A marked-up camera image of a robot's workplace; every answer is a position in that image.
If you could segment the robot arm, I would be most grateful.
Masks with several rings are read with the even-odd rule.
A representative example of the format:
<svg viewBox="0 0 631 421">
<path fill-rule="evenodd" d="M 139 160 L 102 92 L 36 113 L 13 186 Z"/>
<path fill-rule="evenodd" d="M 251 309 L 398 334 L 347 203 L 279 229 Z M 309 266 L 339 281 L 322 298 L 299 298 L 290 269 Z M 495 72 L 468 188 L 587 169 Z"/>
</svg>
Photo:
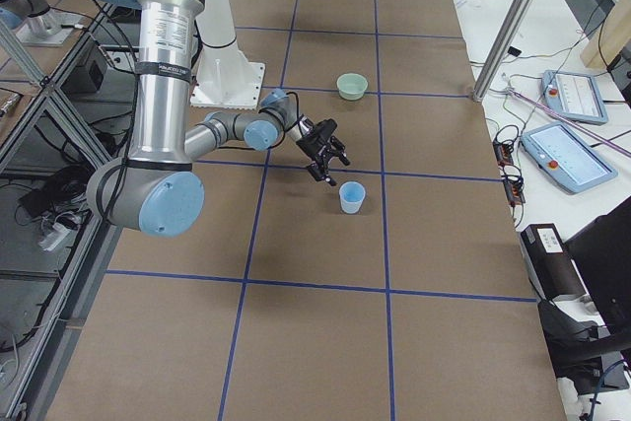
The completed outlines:
<svg viewBox="0 0 631 421">
<path fill-rule="evenodd" d="M 194 74 L 203 84 L 223 84 L 227 65 L 212 69 L 210 63 L 237 47 L 228 0 L 102 1 L 141 14 L 132 136 L 87 188 L 90 208 L 111 224 L 158 237 L 185 232 L 204 203 L 193 162 L 231 140 L 264 151 L 290 138 L 318 181 L 330 181 L 332 159 L 346 159 L 334 120 L 311 121 L 279 90 L 259 101 L 254 113 L 219 111 L 188 125 Z"/>
</svg>

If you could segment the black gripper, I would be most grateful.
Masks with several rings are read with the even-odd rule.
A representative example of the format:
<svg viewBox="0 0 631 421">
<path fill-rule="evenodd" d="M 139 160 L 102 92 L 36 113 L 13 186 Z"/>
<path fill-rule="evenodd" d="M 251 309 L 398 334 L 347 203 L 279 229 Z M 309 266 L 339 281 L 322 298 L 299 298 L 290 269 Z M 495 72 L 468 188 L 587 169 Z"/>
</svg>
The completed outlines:
<svg viewBox="0 0 631 421">
<path fill-rule="evenodd" d="M 312 159 L 306 170 L 315 181 L 324 181 L 328 185 L 337 185 L 329 172 L 331 157 L 336 157 L 346 167 L 350 165 L 345 145 L 333 135 L 336 128 L 334 119 L 325 119 L 297 141 L 298 147 Z"/>
</svg>

